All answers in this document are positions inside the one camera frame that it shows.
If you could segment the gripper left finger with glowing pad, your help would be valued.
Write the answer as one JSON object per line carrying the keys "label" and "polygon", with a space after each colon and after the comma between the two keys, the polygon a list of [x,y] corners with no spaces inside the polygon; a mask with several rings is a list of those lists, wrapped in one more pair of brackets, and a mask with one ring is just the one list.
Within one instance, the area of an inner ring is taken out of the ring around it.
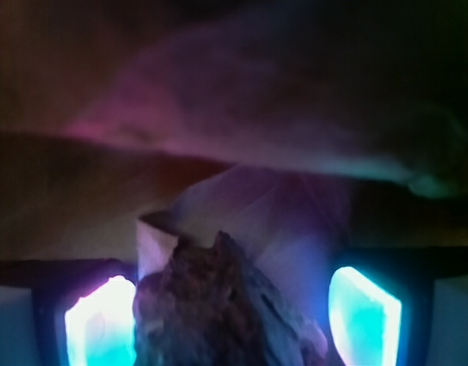
{"label": "gripper left finger with glowing pad", "polygon": [[0,365],[132,365],[136,281],[114,258],[0,261]]}

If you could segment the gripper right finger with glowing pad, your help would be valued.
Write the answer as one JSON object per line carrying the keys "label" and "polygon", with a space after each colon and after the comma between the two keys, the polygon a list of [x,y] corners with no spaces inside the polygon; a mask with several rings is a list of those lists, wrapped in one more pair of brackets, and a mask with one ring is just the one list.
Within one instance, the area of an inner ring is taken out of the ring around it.
{"label": "gripper right finger with glowing pad", "polygon": [[349,249],[328,311],[345,365],[468,365],[468,247]]}

